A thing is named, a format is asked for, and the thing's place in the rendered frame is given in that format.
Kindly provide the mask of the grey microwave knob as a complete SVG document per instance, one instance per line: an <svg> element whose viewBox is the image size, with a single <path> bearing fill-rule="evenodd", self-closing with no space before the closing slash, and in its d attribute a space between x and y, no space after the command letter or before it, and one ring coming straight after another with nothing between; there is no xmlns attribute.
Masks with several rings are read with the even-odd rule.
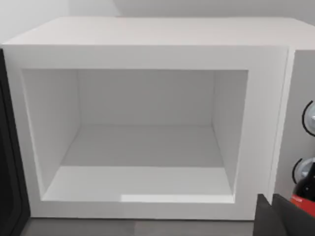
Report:
<svg viewBox="0 0 315 236"><path fill-rule="evenodd" d="M302 127L307 134L315 138L315 102L311 100L302 112Z"/></svg>
<svg viewBox="0 0 315 236"><path fill-rule="evenodd" d="M293 166L291 176L294 184L297 184L301 179L305 178L315 162L315 157L303 159L300 158Z"/></svg>

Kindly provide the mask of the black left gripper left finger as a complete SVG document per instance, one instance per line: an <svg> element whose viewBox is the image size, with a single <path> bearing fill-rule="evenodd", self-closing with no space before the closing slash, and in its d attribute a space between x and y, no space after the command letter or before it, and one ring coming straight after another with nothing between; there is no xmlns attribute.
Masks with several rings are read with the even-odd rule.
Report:
<svg viewBox="0 0 315 236"><path fill-rule="evenodd" d="M283 223L263 194L258 194L252 236L286 236Z"/></svg>

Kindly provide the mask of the pale microwave oven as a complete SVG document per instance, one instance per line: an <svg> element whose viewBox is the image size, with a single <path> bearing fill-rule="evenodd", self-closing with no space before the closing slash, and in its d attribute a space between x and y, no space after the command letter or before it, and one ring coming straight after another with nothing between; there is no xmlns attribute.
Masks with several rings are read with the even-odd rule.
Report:
<svg viewBox="0 0 315 236"><path fill-rule="evenodd" d="M32 217L252 220L315 26L61 17L1 48Z"/></svg>

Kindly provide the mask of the black microwave door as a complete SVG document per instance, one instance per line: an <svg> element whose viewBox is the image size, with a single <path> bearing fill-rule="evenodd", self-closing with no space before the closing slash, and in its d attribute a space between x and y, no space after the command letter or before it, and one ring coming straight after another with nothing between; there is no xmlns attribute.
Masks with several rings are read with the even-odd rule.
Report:
<svg viewBox="0 0 315 236"><path fill-rule="evenodd" d="M22 236L30 216L6 63L0 47L0 236Z"/></svg>

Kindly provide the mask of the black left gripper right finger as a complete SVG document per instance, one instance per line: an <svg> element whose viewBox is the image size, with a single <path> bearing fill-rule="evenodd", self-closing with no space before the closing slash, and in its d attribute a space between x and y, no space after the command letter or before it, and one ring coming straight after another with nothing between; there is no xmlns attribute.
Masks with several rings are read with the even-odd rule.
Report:
<svg viewBox="0 0 315 236"><path fill-rule="evenodd" d="M274 194L272 208L281 219L287 236L315 236L315 217L279 194Z"/></svg>

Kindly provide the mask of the dark bottle with red label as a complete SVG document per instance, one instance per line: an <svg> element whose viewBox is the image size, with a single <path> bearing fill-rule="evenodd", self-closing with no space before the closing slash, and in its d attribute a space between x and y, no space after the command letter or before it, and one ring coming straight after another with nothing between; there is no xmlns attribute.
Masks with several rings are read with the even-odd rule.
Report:
<svg viewBox="0 0 315 236"><path fill-rule="evenodd" d="M307 175L297 182L290 202L315 218L315 162Z"/></svg>

